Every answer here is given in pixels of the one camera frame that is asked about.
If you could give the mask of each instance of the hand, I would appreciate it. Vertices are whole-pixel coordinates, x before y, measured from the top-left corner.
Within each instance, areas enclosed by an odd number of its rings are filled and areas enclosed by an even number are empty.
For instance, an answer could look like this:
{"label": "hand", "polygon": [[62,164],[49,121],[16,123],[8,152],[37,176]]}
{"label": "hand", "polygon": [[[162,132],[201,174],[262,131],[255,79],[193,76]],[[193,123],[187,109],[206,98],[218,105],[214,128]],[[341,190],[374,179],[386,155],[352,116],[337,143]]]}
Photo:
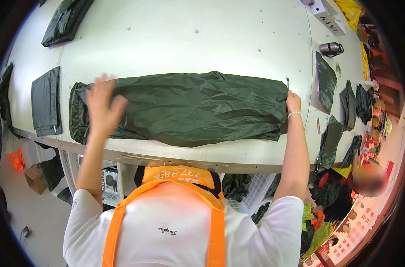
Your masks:
{"label": "hand", "polygon": [[300,112],[300,97],[297,94],[293,93],[291,90],[288,91],[287,99],[285,102],[287,104],[288,114],[295,111]]}
{"label": "hand", "polygon": [[88,113],[90,117],[90,136],[105,140],[118,127],[128,100],[118,95],[109,106],[112,92],[115,88],[116,77],[108,81],[106,73],[101,78],[96,77],[91,90],[87,90]]}

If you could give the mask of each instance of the orange fabric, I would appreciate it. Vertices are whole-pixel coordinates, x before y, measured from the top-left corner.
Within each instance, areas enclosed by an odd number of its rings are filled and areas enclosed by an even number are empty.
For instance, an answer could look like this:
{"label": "orange fabric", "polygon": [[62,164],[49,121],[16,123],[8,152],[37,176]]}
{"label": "orange fabric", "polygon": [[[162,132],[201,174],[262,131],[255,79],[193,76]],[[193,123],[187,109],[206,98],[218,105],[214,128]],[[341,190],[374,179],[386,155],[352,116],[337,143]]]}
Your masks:
{"label": "orange fabric", "polygon": [[311,224],[313,224],[313,228],[314,228],[314,233],[318,231],[318,229],[321,227],[321,225],[324,222],[324,219],[326,218],[326,216],[323,214],[323,211],[317,209],[315,211],[315,215],[318,217],[318,219],[313,219],[311,221]]}
{"label": "orange fabric", "polygon": [[193,183],[205,185],[214,189],[213,178],[210,172],[186,166],[146,167],[142,185],[134,190],[126,199],[122,200],[115,209],[109,225],[103,251],[103,267],[115,266],[115,252],[125,206],[136,196],[151,190],[158,184],[174,182],[197,193],[211,208],[210,238],[208,242],[207,266],[225,266],[225,206],[210,192],[199,188]]}
{"label": "orange fabric", "polygon": [[11,163],[17,171],[24,170],[24,159],[21,147],[16,152],[8,153]]}

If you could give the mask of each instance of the person in background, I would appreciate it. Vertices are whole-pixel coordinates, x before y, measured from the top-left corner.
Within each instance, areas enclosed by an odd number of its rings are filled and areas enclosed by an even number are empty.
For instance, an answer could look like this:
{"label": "person in background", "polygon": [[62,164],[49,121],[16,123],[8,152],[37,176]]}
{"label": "person in background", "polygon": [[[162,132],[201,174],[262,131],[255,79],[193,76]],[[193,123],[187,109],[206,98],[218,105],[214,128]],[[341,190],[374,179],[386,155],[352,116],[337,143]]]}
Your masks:
{"label": "person in background", "polygon": [[258,225],[224,204],[218,175],[188,166],[146,167],[141,185],[103,212],[103,147],[128,104],[122,96],[110,104],[107,79],[87,91],[90,133],[63,243],[70,267],[298,265],[309,176],[299,96],[287,95],[282,178]]}

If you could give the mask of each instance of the white t-shirt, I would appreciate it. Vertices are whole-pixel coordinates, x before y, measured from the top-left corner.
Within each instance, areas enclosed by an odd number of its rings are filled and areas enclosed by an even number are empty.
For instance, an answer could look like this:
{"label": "white t-shirt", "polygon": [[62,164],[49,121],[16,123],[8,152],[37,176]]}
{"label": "white t-shirt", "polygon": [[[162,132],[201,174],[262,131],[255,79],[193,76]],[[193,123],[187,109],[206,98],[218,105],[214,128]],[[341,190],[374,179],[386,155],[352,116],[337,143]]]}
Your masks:
{"label": "white t-shirt", "polygon": [[[70,267],[101,266],[113,214],[103,212],[85,189],[75,193],[63,243]],[[303,202],[295,196],[272,203],[258,225],[226,204],[226,265],[296,267],[302,215]],[[115,265],[205,267],[210,217],[210,207],[195,192],[159,184],[126,206]]]}

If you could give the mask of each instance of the orange vest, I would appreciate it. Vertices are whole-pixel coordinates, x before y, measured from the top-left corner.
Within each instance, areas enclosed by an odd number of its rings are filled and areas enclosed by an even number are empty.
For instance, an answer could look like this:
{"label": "orange vest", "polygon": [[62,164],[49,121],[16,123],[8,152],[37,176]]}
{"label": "orange vest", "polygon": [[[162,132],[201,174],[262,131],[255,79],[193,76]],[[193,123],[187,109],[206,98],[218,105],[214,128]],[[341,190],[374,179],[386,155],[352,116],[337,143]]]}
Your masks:
{"label": "orange vest", "polygon": [[142,185],[116,206],[104,244],[103,267],[115,266],[115,251],[125,206],[136,196],[164,182],[174,182],[192,190],[211,207],[207,266],[225,266],[225,206],[221,201],[225,197],[220,180],[213,179],[207,170],[186,166],[162,166],[146,167]]}

